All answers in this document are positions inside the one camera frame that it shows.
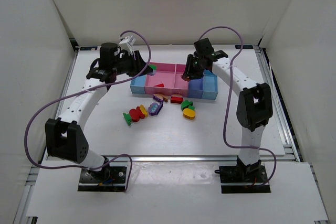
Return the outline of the green square lego brick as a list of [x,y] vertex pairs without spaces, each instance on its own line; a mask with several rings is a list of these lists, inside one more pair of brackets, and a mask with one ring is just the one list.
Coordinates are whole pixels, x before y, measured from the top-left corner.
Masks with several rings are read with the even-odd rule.
[[156,66],[156,65],[152,65],[152,64],[150,64],[149,66],[153,69],[153,71],[156,71],[156,70],[157,70],[157,66]]

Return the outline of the yellow pineapple lego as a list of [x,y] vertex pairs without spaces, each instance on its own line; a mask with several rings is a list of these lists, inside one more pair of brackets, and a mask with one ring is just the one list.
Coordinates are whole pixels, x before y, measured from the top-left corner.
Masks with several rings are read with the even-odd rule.
[[186,119],[194,120],[196,118],[196,111],[194,106],[188,106],[187,108],[184,108],[182,111],[183,116]]

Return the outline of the yellow curved lego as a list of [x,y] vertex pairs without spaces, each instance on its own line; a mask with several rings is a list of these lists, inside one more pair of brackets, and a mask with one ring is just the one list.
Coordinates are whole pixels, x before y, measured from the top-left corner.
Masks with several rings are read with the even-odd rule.
[[148,112],[147,112],[145,106],[142,104],[142,105],[139,106],[139,108],[140,108],[140,111],[141,111],[141,113],[143,114],[143,116],[144,116],[145,118],[148,117],[149,114],[148,114]]

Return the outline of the green lego plate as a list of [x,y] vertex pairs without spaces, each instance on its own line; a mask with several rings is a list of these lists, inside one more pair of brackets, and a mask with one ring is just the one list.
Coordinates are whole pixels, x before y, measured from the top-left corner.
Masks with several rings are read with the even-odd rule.
[[132,119],[130,113],[123,113],[123,117],[124,117],[127,125],[130,126],[133,122],[133,119]]

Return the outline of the red heart lego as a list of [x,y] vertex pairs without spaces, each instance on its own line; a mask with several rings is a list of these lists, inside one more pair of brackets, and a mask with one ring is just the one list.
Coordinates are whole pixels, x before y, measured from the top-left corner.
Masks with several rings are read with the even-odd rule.
[[139,106],[136,109],[131,109],[129,111],[129,114],[130,114],[130,117],[132,119],[132,122],[138,122],[141,119],[145,118],[145,115],[142,113]]

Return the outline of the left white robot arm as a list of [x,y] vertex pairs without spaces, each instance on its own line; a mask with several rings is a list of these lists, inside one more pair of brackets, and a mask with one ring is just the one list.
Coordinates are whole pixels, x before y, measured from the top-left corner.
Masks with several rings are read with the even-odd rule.
[[71,105],[57,118],[45,124],[47,152],[50,156],[71,161],[83,169],[101,171],[107,159],[89,148],[83,133],[85,124],[107,94],[117,76],[142,76],[153,70],[142,59],[138,50],[133,50],[134,38],[121,39],[116,44],[105,42],[99,49],[86,75],[82,93],[76,95]]

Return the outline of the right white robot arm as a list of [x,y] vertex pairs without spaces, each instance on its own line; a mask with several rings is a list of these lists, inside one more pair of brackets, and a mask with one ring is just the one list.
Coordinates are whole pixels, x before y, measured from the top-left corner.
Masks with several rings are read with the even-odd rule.
[[238,97],[236,117],[242,127],[237,164],[249,173],[260,166],[260,144],[265,126],[273,115],[271,90],[267,83],[258,83],[234,66],[222,50],[214,50],[209,39],[194,43],[195,52],[187,56],[182,75],[185,81],[200,79],[206,70],[229,86],[229,95]]

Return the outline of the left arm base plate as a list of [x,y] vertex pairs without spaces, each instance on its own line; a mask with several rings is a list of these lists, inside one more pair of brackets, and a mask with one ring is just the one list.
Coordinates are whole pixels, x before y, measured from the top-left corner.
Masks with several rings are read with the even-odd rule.
[[101,171],[81,170],[78,189],[81,192],[125,192],[128,168],[123,165],[104,167]]

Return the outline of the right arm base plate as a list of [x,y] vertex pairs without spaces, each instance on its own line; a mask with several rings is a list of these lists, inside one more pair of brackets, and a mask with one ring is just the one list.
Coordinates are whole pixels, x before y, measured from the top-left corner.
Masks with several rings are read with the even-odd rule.
[[237,166],[220,166],[214,171],[220,177],[222,194],[267,194],[271,193],[269,184],[264,184],[267,172],[264,165],[259,171],[243,177]]

